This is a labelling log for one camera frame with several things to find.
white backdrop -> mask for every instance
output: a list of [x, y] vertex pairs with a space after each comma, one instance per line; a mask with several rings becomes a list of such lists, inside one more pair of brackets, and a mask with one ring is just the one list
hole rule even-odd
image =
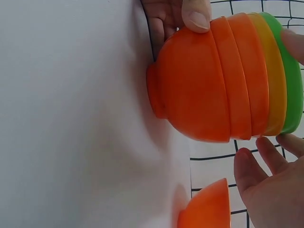
[[174, 228], [189, 141], [156, 120], [139, 0], [0, 2], [2, 228]]

fingernail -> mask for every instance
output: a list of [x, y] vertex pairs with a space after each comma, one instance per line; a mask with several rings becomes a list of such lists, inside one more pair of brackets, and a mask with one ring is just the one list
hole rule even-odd
[[249, 160], [249, 151], [245, 148], [241, 148], [240, 150], [237, 151], [236, 156], [239, 156], [243, 161], [248, 161]]
[[210, 23], [206, 19], [205, 15], [199, 12], [192, 12], [189, 15], [190, 20], [198, 27], [203, 29], [209, 29]]
[[289, 33], [289, 34], [295, 34], [295, 32], [293, 32], [292, 30], [288, 29], [288, 28], [285, 28], [283, 30], [285, 33]]

finger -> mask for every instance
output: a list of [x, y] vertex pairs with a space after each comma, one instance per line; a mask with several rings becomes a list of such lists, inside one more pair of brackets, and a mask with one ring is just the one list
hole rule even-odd
[[258, 165], [250, 150], [242, 148], [234, 158], [234, 177], [240, 196], [246, 204], [250, 191], [268, 176]]
[[304, 140], [292, 134], [278, 135], [277, 142], [297, 158], [304, 156]]
[[159, 18], [149, 18], [149, 27], [153, 55], [154, 58], [156, 58], [165, 41], [165, 32], [162, 20]]
[[165, 32], [165, 40], [167, 40], [170, 36], [172, 36], [176, 32], [176, 28], [172, 26], [165, 26], [164, 32]]
[[266, 137], [258, 138], [256, 146], [273, 175], [285, 170], [288, 162]]
[[289, 29], [284, 29], [281, 35], [289, 53], [301, 64], [304, 64], [304, 36], [296, 34]]
[[209, 0], [183, 0], [181, 16], [185, 26], [194, 32], [210, 29], [211, 5]]

plastic bowl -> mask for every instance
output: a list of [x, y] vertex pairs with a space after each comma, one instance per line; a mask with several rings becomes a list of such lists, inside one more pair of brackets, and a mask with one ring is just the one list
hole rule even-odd
[[202, 189], [178, 218], [178, 228], [230, 228], [230, 202], [226, 179]]
[[286, 77], [287, 86], [287, 111], [281, 133], [292, 133], [300, 124], [303, 112], [303, 85], [299, 63], [288, 53], [282, 40], [283, 30], [280, 22], [269, 13], [261, 13], [275, 36], [279, 47]]
[[284, 66], [276, 39], [264, 18], [252, 13], [248, 15], [256, 27], [262, 42], [269, 86], [269, 118], [263, 135], [280, 134], [286, 116], [287, 91]]
[[228, 142], [228, 102], [217, 48], [211, 32], [187, 28], [162, 47], [147, 71], [151, 106], [184, 135], [207, 142]]
[[238, 47], [225, 17], [211, 22], [211, 31], [222, 66], [230, 118], [230, 137], [251, 138], [251, 115], [245, 75]]
[[251, 111], [252, 136], [266, 129], [269, 112], [268, 78], [264, 53], [257, 31], [245, 13], [228, 17], [241, 57]]

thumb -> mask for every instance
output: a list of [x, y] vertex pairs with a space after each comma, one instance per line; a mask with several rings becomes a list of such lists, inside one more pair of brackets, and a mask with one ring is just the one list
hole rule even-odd
[[181, 16], [186, 27], [198, 33], [210, 29], [211, 4], [209, 0], [183, 0]]
[[288, 52], [304, 65], [304, 36], [289, 29], [283, 30], [281, 36]]

